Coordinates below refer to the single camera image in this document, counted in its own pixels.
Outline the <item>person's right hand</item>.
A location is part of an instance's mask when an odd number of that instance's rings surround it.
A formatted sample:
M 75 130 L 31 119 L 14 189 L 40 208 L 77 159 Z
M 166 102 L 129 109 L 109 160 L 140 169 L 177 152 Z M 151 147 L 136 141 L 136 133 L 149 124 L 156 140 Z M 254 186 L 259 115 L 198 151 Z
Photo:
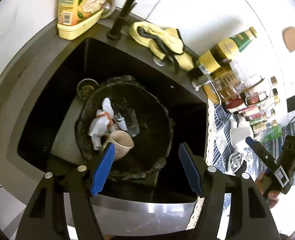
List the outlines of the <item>person's right hand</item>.
M 264 193 L 263 183 L 262 183 L 264 175 L 265 175 L 265 173 L 261 172 L 259 174 L 258 178 L 256 178 L 256 180 L 255 180 L 255 183 L 262 194 Z M 268 193 L 268 199 L 269 199 L 268 206 L 270 209 L 272 209 L 276 206 L 276 204 L 279 202 L 279 198 L 280 198 L 280 191 L 276 191 L 276 190 L 269 191 L 269 193 Z

